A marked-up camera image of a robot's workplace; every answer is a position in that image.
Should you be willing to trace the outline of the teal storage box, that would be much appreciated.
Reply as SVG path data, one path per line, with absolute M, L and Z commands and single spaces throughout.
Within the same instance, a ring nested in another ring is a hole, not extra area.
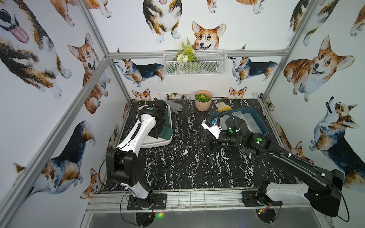
M 260 127 L 260 129 L 262 130 L 262 134 L 267 134 L 268 133 L 268 128 L 267 128 L 266 124 L 264 123 L 261 116 L 256 112 L 255 109 L 247 107 L 247 108 L 233 109 L 233 110 L 230 110 L 228 112 L 231 113 L 233 116 L 238 117 L 239 119 L 244 120 L 244 121 L 245 121 L 245 117 L 243 115 L 246 114 L 246 113 L 250 113 L 252 115 L 252 117 L 254 118 L 254 120 L 256 121 L 256 123 L 258 124 L 258 126 Z M 219 112 L 214 113 L 212 115 L 212 117 L 209 118 L 211 124 L 216 124 L 217 123 L 218 116 L 219 116 Z M 228 115 L 224 115 L 223 117 L 221 117 L 220 124 L 221 124 L 223 130 L 227 130 L 227 126 L 226 126 L 225 122 L 229 118 L 230 117 Z

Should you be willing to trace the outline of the white storage tray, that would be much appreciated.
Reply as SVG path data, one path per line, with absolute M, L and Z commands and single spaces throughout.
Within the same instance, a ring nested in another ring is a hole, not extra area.
M 172 116 L 170 113 L 170 106 L 168 106 L 168 113 L 164 116 L 164 119 L 166 119 L 166 123 L 164 126 L 168 126 L 170 128 L 173 128 L 173 124 L 172 124 Z M 172 141 L 172 138 L 170 140 L 164 140 L 162 138 L 153 138 L 150 137 L 149 135 L 147 135 L 145 141 L 142 144 L 143 149 L 146 148 L 153 148 L 153 147 L 160 147 L 160 146 L 165 146 L 168 145 L 170 142 Z

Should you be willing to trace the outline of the green pencil case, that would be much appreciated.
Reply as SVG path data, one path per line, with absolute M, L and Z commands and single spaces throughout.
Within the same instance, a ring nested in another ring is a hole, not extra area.
M 159 134 L 159 138 L 170 140 L 174 134 L 174 130 L 168 126 L 164 126 Z

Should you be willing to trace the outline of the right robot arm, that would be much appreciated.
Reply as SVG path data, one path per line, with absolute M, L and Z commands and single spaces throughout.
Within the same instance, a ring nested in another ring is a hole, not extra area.
M 246 206 L 281 206 L 291 201 L 308 204 L 329 217 L 338 216 L 340 204 L 345 201 L 341 191 L 344 175 L 339 170 L 329 171 L 317 167 L 259 133 L 244 135 L 234 130 L 217 130 L 213 133 L 212 143 L 233 146 L 237 152 L 250 159 L 266 160 L 302 182 L 277 184 L 264 181 L 255 193 L 244 195 L 242 201 Z

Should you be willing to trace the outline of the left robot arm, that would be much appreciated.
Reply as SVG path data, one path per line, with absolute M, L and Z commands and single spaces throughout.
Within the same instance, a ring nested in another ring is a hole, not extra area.
M 163 100 L 155 99 L 149 105 L 136 111 L 136 122 L 126 138 L 106 152 L 106 176 L 109 180 L 126 187 L 137 199 L 151 200 L 152 188 L 140 178 L 141 165 L 138 158 L 143 142 L 148 135 L 158 138 L 169 113 L 169 106 Z

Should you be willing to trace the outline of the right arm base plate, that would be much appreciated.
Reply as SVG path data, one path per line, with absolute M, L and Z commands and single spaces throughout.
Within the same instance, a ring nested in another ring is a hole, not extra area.
M 245 207 L 260 207 L 260 206 L 282 206 L 282 201 L 273 201 L 262 191 L 243 191 L 242 203 Z

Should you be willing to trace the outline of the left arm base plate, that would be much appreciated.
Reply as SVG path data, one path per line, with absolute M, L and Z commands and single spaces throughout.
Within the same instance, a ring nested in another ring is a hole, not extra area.
M 130 196 L 128 199 L 127 210 L 138 211 L 138 210 L 164 210 L 166 209 L 167 194 L 151 193 L 146 199 L 136 198 Z

